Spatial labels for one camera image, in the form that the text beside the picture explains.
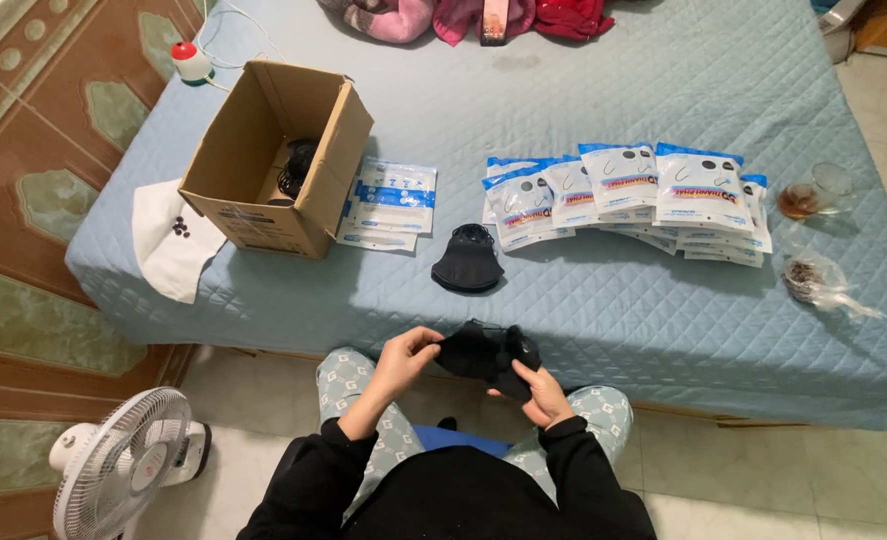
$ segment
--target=bed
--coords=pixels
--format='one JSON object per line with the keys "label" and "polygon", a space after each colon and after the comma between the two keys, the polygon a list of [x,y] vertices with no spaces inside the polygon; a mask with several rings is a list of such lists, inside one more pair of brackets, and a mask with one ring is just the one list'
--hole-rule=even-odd
{"label": "bed", "polygon": [[[476,318],[521,325],[564,387],[753,419],[887,431],[887,320],[849,320],[792,300],[777,270],[790,221],[770,201],[776,251],[762,269],[684,260],[597,230],[501,253],[506,281],[481,296],[440,288],[430,266],[455,227],[477,222],[488,156],[572,152],[578,142],[668,141],[746,157],[771,193],[821,161],[860,190],[837,223],[802,241],[840,264],[855,298],[887,313],[887,196],[805,0],[613,2],[617,25],[581,46],[536,33],[502,48],[432,33],[371,42],[314,2],[236,4],[294,64],[345,73],[373,116],[367,153],[437,166],[432,237],[414,255],[334,246],[324,261],[223,246],[193,304],[142,278],[130,238],[134,190],[180,178],[226,94],[171,80],[82,223],[66,264],[135,342],[325,354],[376,352],[413,325],[445,334]],[[207,50],[275,56],[218,3]],[[239,70],[219,69],[231,85]]]}

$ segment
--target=open cardboard box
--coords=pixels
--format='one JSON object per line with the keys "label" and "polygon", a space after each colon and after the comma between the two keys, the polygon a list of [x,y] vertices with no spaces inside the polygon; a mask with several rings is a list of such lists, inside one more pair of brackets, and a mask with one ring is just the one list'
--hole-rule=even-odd
{"label": "open cardboard box", "polygon": [[[238,248],[321,260],[337,234],[374,119],[343,75],[251,60],[207,128],[179,193]],[[287,143],[319,139],[290,206],[277,177]]]}

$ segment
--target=white electric fan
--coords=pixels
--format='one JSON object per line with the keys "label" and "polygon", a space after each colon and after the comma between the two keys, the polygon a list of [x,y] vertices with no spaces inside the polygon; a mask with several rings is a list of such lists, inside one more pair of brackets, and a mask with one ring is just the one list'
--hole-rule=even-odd
{"label": "white electric fan", "polygon": [[100,425],[78,423],[50,448],[63,472],[53,504],[60,540],[109,540],[123,534],[164,485],[193,480],[210,453],[210,427],[190,420],[177,388],[133,396]]}

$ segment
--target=printed g pattern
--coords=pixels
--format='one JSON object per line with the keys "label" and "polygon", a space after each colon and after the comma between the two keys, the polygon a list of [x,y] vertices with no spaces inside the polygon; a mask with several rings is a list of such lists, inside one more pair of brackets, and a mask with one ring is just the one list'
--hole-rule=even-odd
{"label": "printed g pattern", "polygon": [[[587,386],[567,397],[574,414],[586,420],[586,430],[593,434],[604,449],[610,464],[617,461],[634,423],[634,411],[627,396],[609,386]],[[555,504],[557,486],[547,470],[547,452],[537,440],[537,430],[523,442],[509,449],[504,461],[519,467],[533,478]]]}
{"label": "printed g pattern", "polygon": [[[360,350],[343,347],[333,350],[317,366],[317,395],[319,396],[320,423],[344,416],[357,401],[364,387],[374,376],[377,364]],[[398,463],[424,451],[410,422],[403,416],[396,403],[391,403],[377,422],[377,442],[364,469],[364,481],[353,497],[350,507],[343,512],[346,520],[370,497],[380,481]]]}

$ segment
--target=black sleeve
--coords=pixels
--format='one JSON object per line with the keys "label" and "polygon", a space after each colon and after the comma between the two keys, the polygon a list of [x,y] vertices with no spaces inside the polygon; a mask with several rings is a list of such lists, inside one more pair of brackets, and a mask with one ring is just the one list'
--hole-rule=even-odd
{"label": "black sleeve", "polygon": [[628,496],[636,496],[620,489],[604,449],[586,428],[587,420],[574,416],[539,431],[560,513],[588,533],[656,539],[646,509],[630,504]]}
{"label": "black sleeve", "polygon": [[377,441],[376,432],[352,441],[336,418],[324,422],[319,435],[303,442],[290,469],[270,480],[237,540],[337,538]]}

